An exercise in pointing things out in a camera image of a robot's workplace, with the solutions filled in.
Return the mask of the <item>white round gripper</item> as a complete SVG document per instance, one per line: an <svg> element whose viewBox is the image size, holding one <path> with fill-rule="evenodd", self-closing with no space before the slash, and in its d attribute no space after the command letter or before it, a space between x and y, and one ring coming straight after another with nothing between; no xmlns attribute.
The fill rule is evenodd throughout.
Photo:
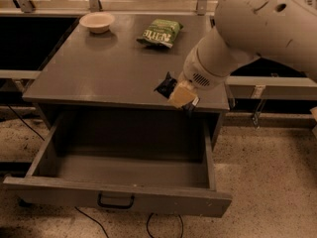
<svg viewBox="0 0 317 238"><path fill-rule="evenodd" d="M214 49L203 54L200 47L195 46L185 59L178 84L167 102L175 108L181 108L197 97L196 88L212 89L223 83L231 72L232 57L228 52L222 58Z"/></svg>

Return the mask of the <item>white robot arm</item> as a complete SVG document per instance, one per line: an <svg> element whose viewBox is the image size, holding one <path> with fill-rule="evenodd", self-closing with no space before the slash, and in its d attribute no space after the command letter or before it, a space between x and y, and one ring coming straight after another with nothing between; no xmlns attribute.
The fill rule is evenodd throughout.
<svg viewBox="0 0 317 238"><path fill-rule="evenodd" d="M317 78L316 0L218 0L215 25L188 54L168 98L181 108L260 58Z"/></svg>

